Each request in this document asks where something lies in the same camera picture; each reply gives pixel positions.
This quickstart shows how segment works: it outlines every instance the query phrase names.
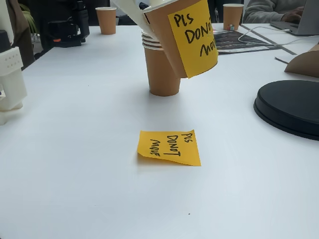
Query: cable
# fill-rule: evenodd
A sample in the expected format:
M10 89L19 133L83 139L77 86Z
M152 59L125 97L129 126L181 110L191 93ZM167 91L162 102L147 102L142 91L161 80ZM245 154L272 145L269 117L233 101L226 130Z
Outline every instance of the cable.
M254 27L252 29L250 29L249 31L247 31L244 35L240 36L238 38L238 41L240 42L243 42L243 43L249 43L249 44L257 44L257 45L264 45L264 46L285 46L285 45L290 45L296 41L300 41L300 40L304 40L306 38L309 38L309 37L314 37L314 36L306 36L306 37L303 37L303 38L299 38L297 40L294 40L294 41L291 41L291 42L288 42L288 43L284 43L284 44L273 44L273 43L258 43L258 42L250 42L250 41L243 41L241 40L241 38L243 36L246 36L249 32L251 32L252 30L255 30L256 28L265 28L265 29L270 29L270 30L273 30L273 31L284 31L284 32L288 32L290 31L289 29L283 29L283 30L279 30L279 29L273 29L273 28L269 28L269 27L265 27L265 26L257 26L257 27Z

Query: stack of cups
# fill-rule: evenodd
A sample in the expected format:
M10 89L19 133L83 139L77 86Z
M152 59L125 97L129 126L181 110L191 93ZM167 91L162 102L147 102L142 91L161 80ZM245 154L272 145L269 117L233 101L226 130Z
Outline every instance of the stack of cups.
M145 51L150 92L156 96L173 96L179 92L178 78L165 52L156 38L142 32L142 45Z

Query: yellow sticky note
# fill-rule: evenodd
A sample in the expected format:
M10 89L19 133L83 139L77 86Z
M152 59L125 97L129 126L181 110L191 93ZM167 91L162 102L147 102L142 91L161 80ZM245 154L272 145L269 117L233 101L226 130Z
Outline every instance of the yellow sticky note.
M201 166L195 132L141 131L138 153L144 157Z
M207 0L168 15L178 51L188 78L217 64L216 49Z

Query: black round object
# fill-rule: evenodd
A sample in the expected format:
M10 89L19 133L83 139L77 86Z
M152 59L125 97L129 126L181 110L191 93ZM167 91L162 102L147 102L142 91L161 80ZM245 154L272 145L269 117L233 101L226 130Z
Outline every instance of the black round object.
M259 89L257 115L285 132L319 140L319 83L277 81Z

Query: laptop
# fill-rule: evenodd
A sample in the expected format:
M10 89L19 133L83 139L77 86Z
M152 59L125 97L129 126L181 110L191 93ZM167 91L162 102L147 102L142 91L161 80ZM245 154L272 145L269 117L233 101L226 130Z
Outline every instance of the laptop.
M319 35L319 0L307 0L299 24L272 21L271 26L288 29L293 35Z

